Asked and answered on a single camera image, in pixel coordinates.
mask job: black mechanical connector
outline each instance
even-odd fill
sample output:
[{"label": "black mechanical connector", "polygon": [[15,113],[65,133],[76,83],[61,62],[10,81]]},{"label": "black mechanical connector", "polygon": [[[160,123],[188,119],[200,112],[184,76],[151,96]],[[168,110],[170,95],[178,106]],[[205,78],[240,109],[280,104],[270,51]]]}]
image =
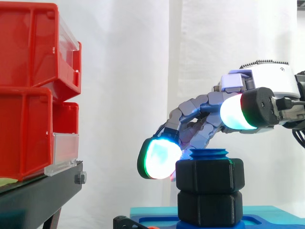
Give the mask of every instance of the black mechanical connector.
[{"label": "black mechanical connector", "polygon": [[117,216],[113,219],[113,229],[148,229],[126,216]]},{"label": "black mechanical connector", "polygon": [[271,89],[259,87],[245,91],[241,97],[241,107],[247,122],[255,127],[279,124],[272,104],[274,94]]}]

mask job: black hexagonal nut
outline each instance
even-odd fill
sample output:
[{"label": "black hexagonal nut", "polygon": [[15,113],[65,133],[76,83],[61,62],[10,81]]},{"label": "black hexagonal nut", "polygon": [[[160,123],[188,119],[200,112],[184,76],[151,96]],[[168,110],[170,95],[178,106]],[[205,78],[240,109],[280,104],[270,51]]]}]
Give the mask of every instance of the black hexagonal nut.
[{"label": "black hexagonal nut", "polygon": [[178,217],[199,227],[233,227],[243,217],[242,194],[178,194]]},{"label": "black hexagonal nut", "polygon": [[241,159],[180,160],[176,163],[176,185],[197,194],[230,194],[244,187]]}]

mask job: robotic hand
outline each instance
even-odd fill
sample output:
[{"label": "robotic hand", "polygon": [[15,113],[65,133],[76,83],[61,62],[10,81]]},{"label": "robotic hand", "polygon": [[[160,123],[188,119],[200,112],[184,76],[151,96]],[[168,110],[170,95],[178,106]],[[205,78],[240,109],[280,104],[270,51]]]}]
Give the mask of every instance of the robotic hand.
[{"label": "robotic hand", "polygon": [[144,141],[138,172],[147,179],[174,174],[177,160],[189,159],[192,149],[206,148],[219,131],[254,134],[282,125],[292,129],[305,147],[301,134],[305,130],[304,105],[304,72],[294,76],[287,62],[272,60],[242,65],[223,75],[212,92],[171,111],[166,123]]}]

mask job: blue tray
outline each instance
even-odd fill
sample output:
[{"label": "blue tray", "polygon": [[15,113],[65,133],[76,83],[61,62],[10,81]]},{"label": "blue tray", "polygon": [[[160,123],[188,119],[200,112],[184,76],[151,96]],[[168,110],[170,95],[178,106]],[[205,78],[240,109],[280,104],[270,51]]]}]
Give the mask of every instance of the blue tray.
[{"label": "blue tray", "polygon": [[[130,218],[146,227],[200,229],[179,221],[177,207],[132,208]],[[305,229],[305,219],[272,206],[248,206],[244,207],[243,220],[231,229]]]}]

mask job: white curtain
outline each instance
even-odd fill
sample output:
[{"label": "white curtain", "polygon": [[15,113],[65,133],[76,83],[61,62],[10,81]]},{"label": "white curtain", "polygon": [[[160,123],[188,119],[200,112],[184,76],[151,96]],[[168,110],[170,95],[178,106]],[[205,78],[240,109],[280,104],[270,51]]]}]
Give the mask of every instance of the white curtain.
[{"label": "white curtain", "polygon": [[[295,0],[170,0],[169,110],[248,62],[289,61],[295,73],[305,70],[296,32]],[[244,161],[244,205],[274,205],[305,217],[305,150],[290,130],[219,133],[209,147]],[[172,184],[171,205],[177,192]]]},{"label": "white curtain", "polygon": [[[283,60],[305,70],[295,47],[295,0],[53,2],[82,42],[82,94],[73,101],[80,105],[79,159],[88,174],[63,207],[59,229],[111,229],[130,207],[176,204],[174,183],[144,180],[136,170],[143,140],[169,111],[247,62]],[[244,161],[245,205],[305,217],[305,151],[289,130],[217,134],[209,147]]]}]

